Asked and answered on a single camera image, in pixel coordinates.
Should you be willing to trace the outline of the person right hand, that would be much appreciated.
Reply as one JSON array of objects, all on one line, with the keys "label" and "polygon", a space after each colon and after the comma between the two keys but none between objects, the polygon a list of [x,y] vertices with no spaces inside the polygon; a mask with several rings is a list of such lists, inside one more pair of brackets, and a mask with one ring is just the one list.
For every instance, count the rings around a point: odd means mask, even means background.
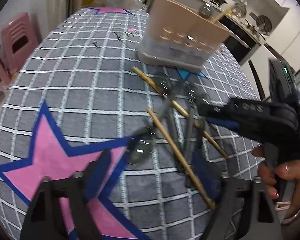
[{"label": "person right hand", "polygon": [[[264,162],[258,167],[258,176],[266,185],[269,196],[275,201],[276,211],[285,211],[282,228],[291,238],[300,233],[300,160],[283,163],[269,169]],[[279,192],[275,189],[277,179],[275,176],[295,183],[292,200],[290,202],[278,202]]]}]

